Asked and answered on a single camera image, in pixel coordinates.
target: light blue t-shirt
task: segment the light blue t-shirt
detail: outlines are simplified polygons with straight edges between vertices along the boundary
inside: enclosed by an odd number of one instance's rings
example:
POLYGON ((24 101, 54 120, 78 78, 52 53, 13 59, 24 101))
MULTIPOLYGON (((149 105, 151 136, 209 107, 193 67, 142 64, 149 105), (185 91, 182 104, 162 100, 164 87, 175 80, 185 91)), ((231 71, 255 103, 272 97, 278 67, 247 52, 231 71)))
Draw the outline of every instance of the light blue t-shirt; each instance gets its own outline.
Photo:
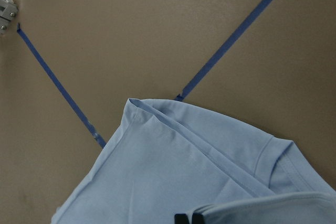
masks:
POLYGON ((52 223, 173 223, 204 205, 335 191, 293 141, 172 100, 129 99, 121 124, 52 223))

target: brown surface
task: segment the brown surface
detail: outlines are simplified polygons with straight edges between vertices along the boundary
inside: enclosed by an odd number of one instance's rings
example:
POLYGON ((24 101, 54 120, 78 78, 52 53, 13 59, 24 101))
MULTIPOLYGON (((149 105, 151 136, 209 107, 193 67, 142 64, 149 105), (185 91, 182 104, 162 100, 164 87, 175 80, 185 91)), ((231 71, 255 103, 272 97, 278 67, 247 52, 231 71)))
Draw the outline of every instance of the brown surface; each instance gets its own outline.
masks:
MULTIPOLYGON (((128 97, 174 98, 260 0, 15 0, 107 140, 128 97)), ((336 188, 335 0, 274 0, 187 102, 295 140, 336 188)), ((15 33, 0 38, 0 223, 49 223, 100 147, 15 33)))

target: stitching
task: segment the stitching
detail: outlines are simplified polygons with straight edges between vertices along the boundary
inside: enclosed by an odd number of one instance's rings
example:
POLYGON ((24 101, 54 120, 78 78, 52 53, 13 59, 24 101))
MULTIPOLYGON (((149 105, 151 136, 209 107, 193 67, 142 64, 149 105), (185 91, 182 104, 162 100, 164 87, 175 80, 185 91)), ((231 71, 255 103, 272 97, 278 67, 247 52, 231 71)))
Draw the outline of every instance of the stitching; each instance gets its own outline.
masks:
POLYGON ((313 190, 313 188, 302 178, 301 174, 299 173, 299 171, 296 169, 296 167, 294 166, 294 164, 292 163, 292 161, 289 159, 288 155, 286 153, 283 153, 283 157, 282 157, 282 161, 283 162, 279 162, 280 166, 282 167, 282 169, 286 172, 287 176, 289 177, 289 179, 292 181, 292 183, 294 184, 294 186, 299 190, 302 191, 302 188, 300 185, 298 185, 296 183, 296 180, 294 179, 293 175, 291 174, 290 170, 293 170, 293 172, 295 172, 298 175, 298 179, 301 181, 302 184, 304 184, 306 187, 308 187, 309 189, 313 190))
POLYGON ((266 149, 267 145, 271 142, 271 140, 274 138, 274 136, 272 136, 268 141, 267 143, 263 146, 263 148, 261 149, 259 155, 258 155, 258 158, 257 158, 257 162, 255 164, 255 167, 254 167, 254 170, 253 170, 253 177, 255 177, 256 175, 256 170, 257 170, 257 167, 258 167, 258 164, 259 164, 259 161, 260 161, 260 158, 261 158, 261 155, 262 153, 264 152, 264 150, 266 149))

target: metal bracket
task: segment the metal bracket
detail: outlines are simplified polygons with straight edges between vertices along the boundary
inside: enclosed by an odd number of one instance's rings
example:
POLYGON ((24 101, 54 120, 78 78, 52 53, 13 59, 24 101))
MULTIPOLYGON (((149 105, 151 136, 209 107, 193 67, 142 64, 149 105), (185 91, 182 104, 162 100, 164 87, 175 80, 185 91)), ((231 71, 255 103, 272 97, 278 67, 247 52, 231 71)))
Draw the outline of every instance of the metal bracket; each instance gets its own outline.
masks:
POLYGON ((0 0, 0 34, 3 34, 9 22, 16 16, 18 9, 13 0, 0 0))

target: blue painter's tape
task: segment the blue painter's tape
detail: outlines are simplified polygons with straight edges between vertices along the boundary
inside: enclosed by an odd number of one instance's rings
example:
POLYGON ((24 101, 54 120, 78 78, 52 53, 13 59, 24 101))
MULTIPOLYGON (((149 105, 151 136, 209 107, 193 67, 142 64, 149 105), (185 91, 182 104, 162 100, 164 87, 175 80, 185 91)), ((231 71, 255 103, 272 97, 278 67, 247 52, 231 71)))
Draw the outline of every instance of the blue painter's tape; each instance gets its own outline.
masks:
POLYGON ((75 101, 72 99, 72 97, 69 95, 69 93, 66 91, 66 89, 63 87, 63 85, 60 83, 60 81, 57 79, 57 77, 54 75, 52 70, 48 67, 44 59, 41 57, 39 52, 35 49, 32 42, 30 42, 27 35, 21 30, 20 24, 17 25, 17 32, 20 34, 24 42, 27 44, 28 48, 31 50, 37 61, 41 64, 45 72, 49 75, 50 79, 53 81, 55 86, 58 88, 58 90, 61 92, 65 100, 69 103, 69 105, 72 107, 72 109, 75 111, 75 113, 78 115, 78 117, 81 119, 83 124, 86 126, 86 128, 90 131, 94 139, 97 141, 97 143, 104 148, 106 145, 106 142, 101 137, 101 135, 96 131, 95 127, 89 122, 87 117, 84 115, 84 113, 81 111, 81 109, 77 106, 75 101))
POLYGON ((204 76, 213 68, 221 57, 230 49, 230 47, 240 38, 246 29, 256 20, 263 10, 272 2, 272 0, 262 0, 257 7, 245 18, 238 28, 230 35, 224 44, 215 52, 210 60, 200 69, 194 78, 185 86, 182 94, 179 94, 175 100, 183 101, 186 96, 196 87, 204 76))

